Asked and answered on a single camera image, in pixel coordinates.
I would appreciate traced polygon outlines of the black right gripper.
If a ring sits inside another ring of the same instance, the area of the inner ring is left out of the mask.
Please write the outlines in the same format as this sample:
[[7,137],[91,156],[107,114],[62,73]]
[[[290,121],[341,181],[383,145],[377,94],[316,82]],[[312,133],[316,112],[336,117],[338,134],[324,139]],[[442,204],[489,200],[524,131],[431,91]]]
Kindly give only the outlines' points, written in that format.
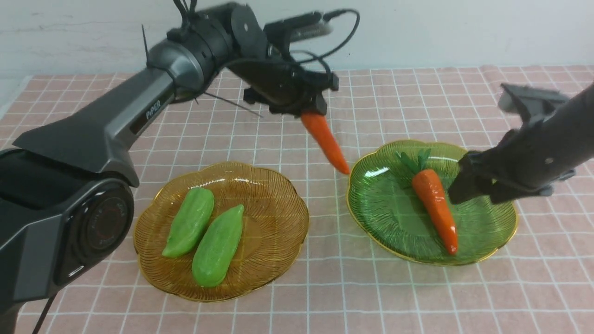
[[575,176],[575,167],[558,165],[540,135],[508,131],[497,146],[469,151],[448,188],[454,205],[486,195],[493,204],[528,197],[548,197],[554,184]]

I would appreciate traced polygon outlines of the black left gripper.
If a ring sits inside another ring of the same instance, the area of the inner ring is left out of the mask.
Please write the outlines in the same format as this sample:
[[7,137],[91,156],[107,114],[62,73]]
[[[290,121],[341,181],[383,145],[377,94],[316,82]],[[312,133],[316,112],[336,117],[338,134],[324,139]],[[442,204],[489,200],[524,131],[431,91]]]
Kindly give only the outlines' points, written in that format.
[[328,104],[323,93],[338,91],[339,77],[322,64],[325,71],[318,72],[282,59],[242,58],[227,67],[249,85],[243,92],[247,104],[264,104],[272,114],[326,116]]

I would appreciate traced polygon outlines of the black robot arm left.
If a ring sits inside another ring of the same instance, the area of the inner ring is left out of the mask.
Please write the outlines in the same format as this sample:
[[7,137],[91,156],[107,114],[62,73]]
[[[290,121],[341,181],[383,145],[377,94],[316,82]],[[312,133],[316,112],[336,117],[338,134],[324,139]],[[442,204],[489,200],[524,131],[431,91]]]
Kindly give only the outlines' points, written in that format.
[[19,309],[46,300],[106,259],[127,236],[139,186],[129,151],[170,104],[207,93],[228,68],[248,84],[243,100],[272,114],[324,116],[323,92],[339,79],[306,70],[290,44],[330,32],[347,13],[314,11],[260,27],[246,4],[197,10],[174,1],[181,26],[146,48],[146,68],[71,116],[23,132],[1,152],[1,332],[12,334]]

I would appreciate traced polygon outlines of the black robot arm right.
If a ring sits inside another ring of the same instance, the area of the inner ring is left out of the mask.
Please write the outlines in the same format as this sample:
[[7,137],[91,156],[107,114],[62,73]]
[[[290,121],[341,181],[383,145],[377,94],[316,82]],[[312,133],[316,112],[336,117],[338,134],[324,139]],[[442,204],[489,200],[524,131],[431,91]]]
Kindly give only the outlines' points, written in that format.
[[448,188],[461,204],[486,195],[493,204],[547,197],[594,155],[594,87],[574,97],[528,85],[501,84],[498,107],[522,120],[485,151],[469,151]]

